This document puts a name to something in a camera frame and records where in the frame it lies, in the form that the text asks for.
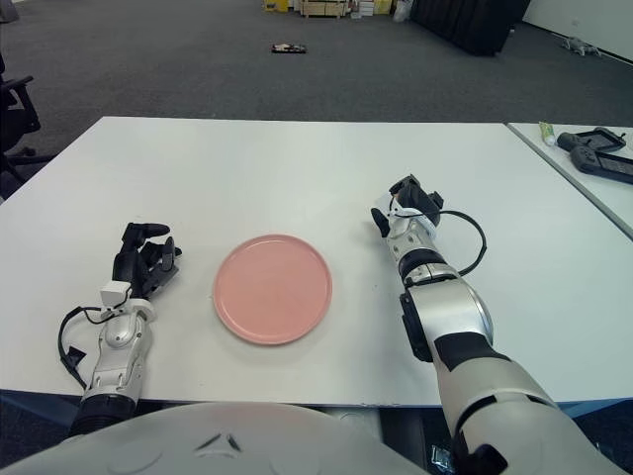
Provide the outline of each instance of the small bottle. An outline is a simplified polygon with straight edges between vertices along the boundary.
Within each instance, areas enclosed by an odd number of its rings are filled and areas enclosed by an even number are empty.
[[[556,137],[554,137],[554,128],[552,125],[547,122],[539,122],[538,127],[541,128],[543,142],[549,146],[554,146],[556,144]]]

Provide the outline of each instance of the box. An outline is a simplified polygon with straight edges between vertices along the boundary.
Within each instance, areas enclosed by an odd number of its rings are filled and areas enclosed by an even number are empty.
[[[325,2],[303,2],[301,14],[308,15],[325,15]]]
[[[389,15],[392,0],[374,0],[374,15]]]
[[[328,17],[342,17],[344,15],[345,5],[343,3],[325,3],[325,15]]]

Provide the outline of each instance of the black cable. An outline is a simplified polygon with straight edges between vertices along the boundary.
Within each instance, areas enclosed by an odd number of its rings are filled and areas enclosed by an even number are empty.
[[[79,315],[81,311],[82,311],[82,308],[77,307],[76,309],[68,312],[66,316],[63,318],[63,320],[61,321],[61,325],[59,326],[59,332],[57,333],[57,351],[59,352],[59,359],[61,360],[61,364],[63,364],[64,368],[66,368],[66,371],[70,373],[70,376],[75,378],[75,380],[79,383],[82,389],[86,389],[86,383],[84,382],[83,379],[81,379],[81,376],[79,375],[79,372],[77,371],[77,368],[76,368],[76,363],[78,361],[73,361],[74,358],[71,357],[70,355],[72,347],[70,347],[68,349],[68,353],[66,353],[63,350],[63,345],[61,344],[61,336],[63,335],[63,330],[66,328],[66,325],[68,324],[68,322],[70,322],[70,319]]]
[[[121,307],[127,300],[128,300],[128,297],[126,296],[126,300],[124,300],[121,304],[117,305],[114,308],[116,309],[118,307]],[[79,375],[79,372],[77,371],[77,364],[85,356],[85,353],[83,353],[83,351],[80,351],[76,348],[73,348],[72,346],[68,348],[68,352],[66,353],[63,350],[63,344],[61,342],[63,331],[66,328],[66,325],[68,325],[68,322],[70,322],[71,319],[75,318],[77,315],[79,315],[82,312],[83,312],[83,315],[86,317],[86,320],[90,322],[92,325],[101,325],[101,324],[106,323],[108,320],[111,320],[114,317],[119,316],[119,313],[115,313],[111,315],[110,317],[107,317],[103,320],[96,321],[90,318],[90,316],[88,315],[88,311],[101,312],[101,308],[100,307],[77,307],[71,310],[70,312],[66,314],[66,316],[61,321],[61,325],[59,326],[59,333],[57,334],[57,351],[59,353],[59,359],[61,360],[61,364],[63,364],[63,366],[66,368],[66,371],[70,373],[70,376],[72,376],[75,379],[75,381],[77,381],[83,389],[86,389],[86,383],[83,379],[81,379],[81,376]]]
[[[461,218],[462,220],[465,220],[471,225],[473,225],[473,227],[475,227],[475,229],[479,232],[479,236],[482,237],[482,247],[479,250],[479,254],[477,255],[477,258],[475,259],[475,262],[473,262],[468,267],[459,271],[459,275],[463,277],[466,274],[473,271],[484,258],[484,254],[486,253],[486,250],[488,249],[488,243],[486,242],[486,234],[484,233],[484,230],[482,229],[482,227],[479,226],[479,223],[477,223],[473,218],[468,216],[466,213],[462,213],[461,211],[440,210],[440,211],[431,211],[429,213],[419,213],[417,215],[411,215],[411,216],[402,216],[402,215],[394,215],[394,216],[397,218],[417,218],[418,216],[429,216],[429,215],[457,216],[458,218]]]

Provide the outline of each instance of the gray carpet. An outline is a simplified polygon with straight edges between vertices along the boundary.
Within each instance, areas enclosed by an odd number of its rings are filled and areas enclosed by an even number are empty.
[[[35,77],[43,124],[25,143],[59,151],[104,115],[633,126],[633,67],[571,54],[533,27],[476,57],[387,16],[304,19],[260,5],[18,3],[2,52],[8,75]],[[279,42],[309,52],[271,54]]]

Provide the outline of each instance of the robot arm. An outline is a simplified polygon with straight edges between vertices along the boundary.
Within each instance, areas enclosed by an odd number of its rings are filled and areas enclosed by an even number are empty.
[[[486,306],[433,244],[441,198],[412,176],[390,195],[372,215],[405,286],[413,354],[437,371],[458,473],[624,473],[520,365],[493,350]]]
[[[69,435],[105,428],[134,414],[144,360],[152,341],[149,323],[155,320],[147,299],[178,271],[174,259],[182,253],[175,247],[173,237],[165,244],[145,240],[167,233],[169,228],[158,224],[129,223],[126,227],[123,245],[114,261],[113,280],[101,289],[100,322],[104,326],[99,334],[99,359]],[[69,354],[77,351],[71,347],[61,359],[79,378],[75,368],[83,353],[78,359],[68,360]]]

